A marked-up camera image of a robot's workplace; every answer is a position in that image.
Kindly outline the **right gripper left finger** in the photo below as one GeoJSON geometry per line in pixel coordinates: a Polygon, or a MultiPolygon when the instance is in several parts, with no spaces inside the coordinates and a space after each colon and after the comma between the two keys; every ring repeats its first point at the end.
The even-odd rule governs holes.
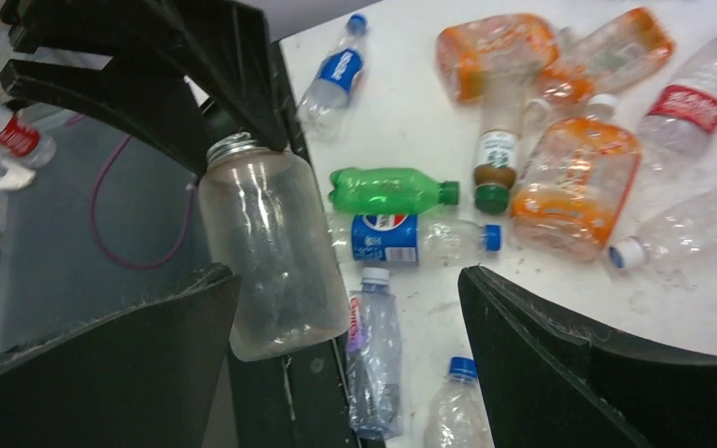
{"type": "Polygon", "coordinates": [[[172,293],[0,354],[0,447],[199,447],[241,277],[172,293]]]}

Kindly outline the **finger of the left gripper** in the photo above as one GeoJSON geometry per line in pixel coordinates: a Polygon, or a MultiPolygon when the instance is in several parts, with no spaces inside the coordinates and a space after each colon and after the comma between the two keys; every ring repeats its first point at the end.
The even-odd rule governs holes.
{"type": "Polygon", "coordinates": [[[210,132],[182,77],[11,59],[0,82],[12,97],[72,110],[136,137],[203,175],[210,132]]]}
{"type": "Polygon", "coordinates": [[[203,112],[210,147],[244,131],[288,145],[264,13],[238,1],[6,1],[19,58],[182,77],[203,112]]]}

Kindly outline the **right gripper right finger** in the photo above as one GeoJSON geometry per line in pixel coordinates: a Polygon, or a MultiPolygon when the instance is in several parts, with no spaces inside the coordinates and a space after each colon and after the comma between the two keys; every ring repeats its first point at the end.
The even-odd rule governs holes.
{"type": "Polygon", "coordinates": [[[498,447],[717,447],[717,356],[551,303],[482,266],[458,295],[498,447]]]}

